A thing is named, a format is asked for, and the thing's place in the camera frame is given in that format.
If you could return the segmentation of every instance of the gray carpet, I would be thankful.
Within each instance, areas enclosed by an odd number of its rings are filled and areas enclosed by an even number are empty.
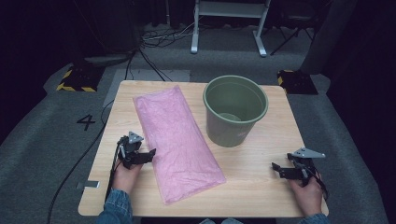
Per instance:
[[[144,52],[161,70],[190,71],[191,82],[208,82],[232,74],[259,84],[277,85],[276,72],[297,69],[309,48],[309,39],[301,33],[274,56],[262,58],[251,31],[248,27],[201,32],[195,55],[190,54],[190,36],[166,48],[147,48]],[[270,51],[281,43],[282,35],[272,30],[262,39]],[[56,91],[68,67],[66,64],[50,77],[44,85],[47,97],[21,120],[0,147],[0,223],[47,221],[56,189],[102,129],[102,119],[106,120],[110,111],[106,108],[102,114],[104,103],[114,95],[112,83],[116,74],[125,71],[126,63],[106,69],[98,92]],[[131,69],[151,68],[136,54]],[[315,160],[315,164],[330,192],[327,203],[331,222],[388,223],[377,185],[326,96],[330,81],[321,75],[312,78],[319,95],[288,95],[288,99],[305,146],[327,155],[324,160]],[[95,123],[84,131],[85,125],[77,121],[87,115],[92,115]],[[78,213],[82,192],[76,184],[88,178],[99,140],[65,182],[53,207],[51,223],[95,221],[95,217]],[[280,218],[277,223],[298,220]]]

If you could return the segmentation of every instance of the white stand leg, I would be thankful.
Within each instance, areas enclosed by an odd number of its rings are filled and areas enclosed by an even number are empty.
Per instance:
[[[196,54],[198,52],[198,22],[199,22],[199,0],[195,0],[194,10],[194,33],[192,34],[191,53]]]
[[[253,31],[254,39],[256,40],[257,48],[262,57],[267,56],[264,45],[262,44],[262,27],[264,26],[265,18],[267,17],[268,8],[270,6],[271,0],[266,0],[264,5],[264,10],[262,11],[262,17],[260,18],[259,30]]]

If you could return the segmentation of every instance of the metal stand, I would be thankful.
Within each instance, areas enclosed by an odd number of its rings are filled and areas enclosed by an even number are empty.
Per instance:
[[[245,4],[245,3],[228,3],[228,2],[206,2],[195,0],[194,11],[194,32],[192,34],[191,53],[198,52],[198,35],[199,35],[199,16],[223,16],[223,17],[243,17],[243,18],[260,18],[259,29],[253,31],[257,48],[262,57],[267,56],[264,45],[262,44],[262,27],[267,17],[268,8],[271,0],[265,0],[264,4]]]

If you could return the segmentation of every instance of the person's arm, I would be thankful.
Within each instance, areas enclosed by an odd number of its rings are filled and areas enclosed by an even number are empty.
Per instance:
[[[300,224],[328,224],[330,220],[322,213],[322,189],[314,177],[311,177],[305,187],[301,187],[297,180],[289,180],[297,204],[305,218]]]
[[[128,170],[120,164],[114,174],[114,182],[105,202],[104,211],[96,219],[97,224],[132,224],[132,206],[129,194],[143,165],[136,165]]]

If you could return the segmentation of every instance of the wooden table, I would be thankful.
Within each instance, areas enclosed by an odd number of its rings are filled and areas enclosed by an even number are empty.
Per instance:
[[[190,198],[165,205],[158,190],[151,163],[145,164],[131,194],[137,217],[301,217],[286,179],[271,167],[275,162],[292,167],[286,153],[304,146],[288,99],[278,86],[262,86],[269,109],[237,147],[219,147],[205,131],[203,92],[206,83],[122,81],[108,118],[89,180],[100,181],[99,188],[85,188],[78,207],[83,216],[103,211],[109,171],[117,142],[129,131],[143,135],[133,98],[178,85],[205,140],[219,163],[227,182]],[[146,141],[141,150],[148,151]],[[328,214],[323,201],[322,210]]]

